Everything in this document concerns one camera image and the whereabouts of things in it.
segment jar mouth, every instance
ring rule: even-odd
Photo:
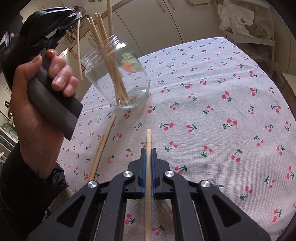
[[[86,68],[92,67],[97,62],[101,61],[119,48],[125,47],[125,43],[120,43],[117,36],[112,35],[99,46],[89,51],[82,59],[81,64]]]

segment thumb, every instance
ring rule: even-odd
[[[30,62],[18,66],[15,70],[12,84],[11,104],[22,108],[28,103],[28,81],[38,72],[42,64],[41,55],[36,56]]]

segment human hand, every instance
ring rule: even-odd
[[[46,56],[51,60],[48,76],[53,79],[52,88],[62,91],[65,97],[72,96],[78,87],[78,79],[72,76],[72,68],[66,65],[66,60],[59,57],[55,50],[47,50]],[[41,64],[42,57],[38,55],[15,70],[11,111],[23,160],[33,172],[45,180],[51,174],[58,158],[64,135],[48,122],[28,99],[28,81],[36,75]]]

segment white tablecloth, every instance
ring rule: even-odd
[[[150,128],[158,157],[172,170],[187,180],[217,185],[275,240],[296,202],[296,125],[275,84],[225,38],[173,46],[140,61],[151,80],[141,105],[115,109],[94,86],[85,95],[74,136],[64,141],[57,160],[69,186],[51,208],[86,183],[115,112],[98,182],[111,180],[139,158]],[[151,232],[153,241],[175,240],[169,201],[152,202]],[[144,240],[144,200],[128,201],[124,240]]]

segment printed label on jar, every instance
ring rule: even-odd
[[[139,61],[130,53],[124,53],[121,61],[122,68],[129,73],[136,73],[142,71],[141,64]]]

